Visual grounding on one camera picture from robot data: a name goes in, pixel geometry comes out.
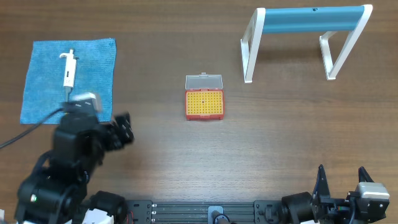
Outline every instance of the white stand leg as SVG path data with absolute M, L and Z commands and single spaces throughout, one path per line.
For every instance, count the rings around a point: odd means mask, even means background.
M 370 4 L 364 5 L 364 7 L 365 10 L 363 12 L 362 17 L 359 19 L 355 29 L 348 34 L 343 49 L 341 50 L 335 64 L 333 64 L 333 62 L 331 61 L 331 54 L 330 54 L 328 40 L 336 32 L 326 32 L 325 34 L 319 37 L 319 42 L 321 45 L 321 51 L 323 57 L 323 64 L 325 66 L 327 80 L 336 79 L 338 71 L 341 69 L 341 66 L 344 64 L 344 61 L 347 59 L 348 54 L 351 52 L 351 49 L 354 47 L 356 40 L 358 40 L 359 35 L 361 35 L 362 30 L 364 29 L 366 23 L 368 22 L 373 7 Z
M 256 9 L 241 39 L 243 78 L 245 83 L 252 83 L 265 18 L 266 9 Z

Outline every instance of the wooden tabletop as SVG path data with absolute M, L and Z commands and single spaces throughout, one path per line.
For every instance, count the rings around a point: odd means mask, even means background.
M 335 81 L 320 34 L 263 35 L 253 84 L 244 84 L 239 40 L 257 7 L 373 4 Z M 128 111 L 133 145 L 106 155 L 89 195 L 128 199 L 252 202 L 312 191 L 326 169 L 345 197 L 365 166 L 398 213 L 398 3 L 368 1 L 0 1 L 0 142 L 19 124 L 35 40 L 115 38 L 113 113 Z M 330 40 L 336 59 L 347 33 Z M 187 121 L 185 75 L 222 74 L 223 121 Z M 20 183 L 52 145 L 40 127 L 0 151 L 0 208 L 12 220 Z

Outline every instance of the open lid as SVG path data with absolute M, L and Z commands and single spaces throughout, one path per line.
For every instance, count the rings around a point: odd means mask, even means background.
M 222 90 L 223 89 L 223 78 L 221 75 L 207 75 L 206 72 L 202 72 L 201 75 L 187 75 L 185 80 L 186 90 Z

